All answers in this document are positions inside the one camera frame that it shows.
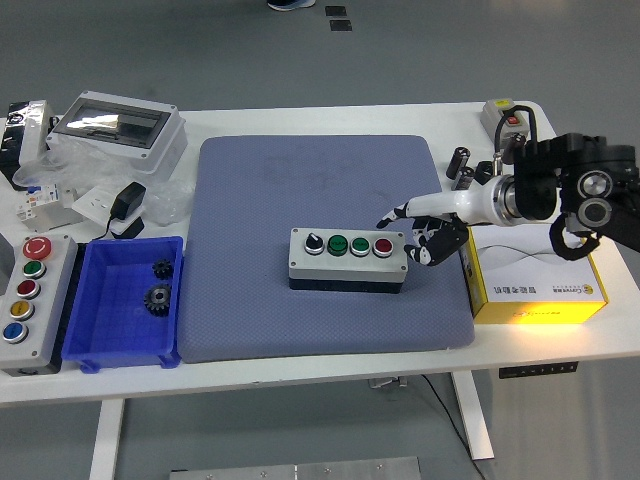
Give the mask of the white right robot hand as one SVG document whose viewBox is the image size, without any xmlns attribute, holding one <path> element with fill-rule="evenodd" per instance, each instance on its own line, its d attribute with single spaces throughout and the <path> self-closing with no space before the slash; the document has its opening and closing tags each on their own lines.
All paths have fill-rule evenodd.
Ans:
<svg viewBox="0 0 640 480">
<path fill-rule="evenodd" d="M 494 197 L 502 181 L 494 178 L 468 190 L 411 198 L 389 211 L 376 227 L 383 229 L 398 219 L 413 218 L 415 243 L 404 246 L 407 256 L 422 265 L 438 265 L 468 241 L 470 225 L 499 224 Z"/>
</svg>

